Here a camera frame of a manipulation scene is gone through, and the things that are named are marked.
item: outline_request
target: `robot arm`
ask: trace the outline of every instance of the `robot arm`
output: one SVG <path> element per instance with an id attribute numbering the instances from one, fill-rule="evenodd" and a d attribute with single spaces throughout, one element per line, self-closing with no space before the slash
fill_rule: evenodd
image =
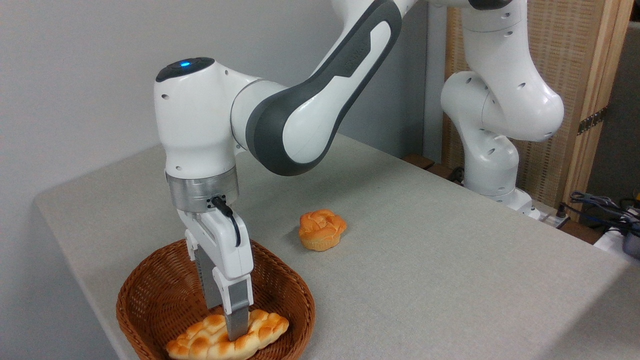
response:
<path id="1" fill-rule="evenodd" d="M 333 7 L 342 17 L 344 31 L 314 73 L 291 88 L 241 74 L 212 58 L 178 61 L 156 77 L 156 119 L 166 151 L 165 171 L 172 200 L 187 227 L 189 253 L 198 265 L 207 306 L 223 304 L 231 340 L 246 333 L 248 306 L 253 303 L 250 278 L 253 259 L 248 232 L 242 219 L 229 207 L 238 197 L 235 154 L 249 150 L 270 171 L 284 176 L 302 174 L 316 166 L 329 149 L 346 112 L 391 50 L 400 34 L 403 16 L 416 1 L 334 0 Z M 480 16 L 476 19 L 480 28 L 471 30 L 481 33 L 475 40 L 479 42 L 488 41 L 482 26 L 492 18 L 476 13 L 504 14 L 503 8 L 510 2 L 438 1 L 467 8 L 472 19 Z M 515 3 L 525 4 L 525 0 Z M 492 34 L 503 29 L 485 32 Z M 474 42 L 469 46 L 481 47 Z M 518 64 L 511 64 L 508 67 L 511 72 L 498 74 L 498 80 L 492 82 L 496 76 L 491 65 L 495 59 L 493 52 L 501 50 L 502 43 L 495 41 L 484 50 L 470 51 L 471 56 L 481 58 L 479 65 L 474 63 L 472 68 L 477 67 L 482 85 L 478 89 L 478 86 L 451 88 L 452 99 L 461 99 L 460 95 L 467 93 L 476 99 L 453 101 L 452 108 L 446 108 L 452 113 L 457 111 L 461 119 L 470 114 L 475 122 L 466 120 L 466 123 L 472 123 L 471 128 L 477 129 L 486 122 L 487 127 L 494 126 L 497 130 L 521 130 L 521 124 L 509 125 L 509 109 L 518 107 L 505 105 L 512 101 L 511 89 L 502 91 L 503 86 L 510 86 L 506 79 L 512 72 L 521 70 Z M 518 50 L 524 51 L 521 44 Z M 532 71 L 528 64 L 525 68 L 535 78 L 535 69 Z M 487 90 L 484 78 L 489 87 L 495 88 Z M 530 78 L 517 80 L 527 83 L 526 92 L 537 88 L 535 84 L 539 83 Z M 485 106 L 490 100 L 496 100 L 497 105 Z M 467 102 L 476 107 L 460 106 Z M 494 119 L 490 116 L 494 113 L 500 116 Z M 535 120 L 535 117 L 523 119 L 527 126 Z M 555 131 L 553 126 L 540 129 L 533 133 Z"/>
<path id="2" fill-rule="evenodd" d="M 462 9 L 467 63 L 442 90 L 443 110 L 465 151 L 465 187 L 534 218 L 531 197 L 516 189 L 519 156 L 507 137 L 544 141 L 560 127 L 562 99 L 531 60 L 527 1 L 497 10 Z"/>

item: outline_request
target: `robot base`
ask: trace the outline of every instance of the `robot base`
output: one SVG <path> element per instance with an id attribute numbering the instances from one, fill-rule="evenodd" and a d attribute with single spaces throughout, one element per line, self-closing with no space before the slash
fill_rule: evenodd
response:
<path id="1" fill-rule="evenodd" d="M 487 197 L 495 202 L 499 202 L 507 206 L 508 208 L 523 213 L 528 217 L 536 220 L 540 219 L 540 211 L 533 206 L 531 196 L 518 188 L 513 189 L 513 191 L 505 195 Z"/>

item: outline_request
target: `brown basket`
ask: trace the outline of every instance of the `brown basket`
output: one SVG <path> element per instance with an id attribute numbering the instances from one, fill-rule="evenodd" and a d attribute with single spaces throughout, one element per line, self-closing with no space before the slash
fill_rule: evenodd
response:
<path id="1" fill-rule="evenodd" d="M 297 359 L 316 322 L 316 305 L 307 284 L 269 250 L 251 241 L 254 304 L 289 320 L 280 339 L 252 359 Z M 220 306 L 207 310 L 186 242 L 176 241 L 144 259 L 122 285 L 116 317 L 140 359 L 170 359 L 165 345 Z"/>

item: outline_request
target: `bread roll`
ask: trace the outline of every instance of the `bread roll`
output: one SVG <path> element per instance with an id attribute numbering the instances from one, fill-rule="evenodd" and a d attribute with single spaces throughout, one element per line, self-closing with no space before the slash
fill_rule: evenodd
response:
<path id="1" fill-rule="evenodd" d="M 190 326 L 166 345 L 176 360 L 246 360 L 276 341 L 289 328 L 289 321 L 276 313 L 253 310 L 246 335 L 229 341 L 225 317 L 210 315 Z"/>
<path id="2" fill-rule="evenodd" d="M 347 223 L 329 209 L 311 211 L 300 217 L 300 242 L 307 249 L 325 251 L 340 242 Z"/>

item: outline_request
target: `woven screen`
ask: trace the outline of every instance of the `woven screen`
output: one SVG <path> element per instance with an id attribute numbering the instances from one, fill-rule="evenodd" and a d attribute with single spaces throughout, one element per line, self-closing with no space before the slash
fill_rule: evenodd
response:
<path id="1" fill-rule="evenodd" d="M 604 4 L 604 0 L 529 0 L 531 56 L 542 78 L 563 98 L 564 120 L 546 142 L 514 141 L 520 153 L 517 186 L 549 206 L 563 196 Z M 455 8 L 449 9 L 446 61 L 447 77 L 468 70 L 460 11 Z M 444 165 L 463 165 L 460 137 L 446 117 L 442 147 Z"/>

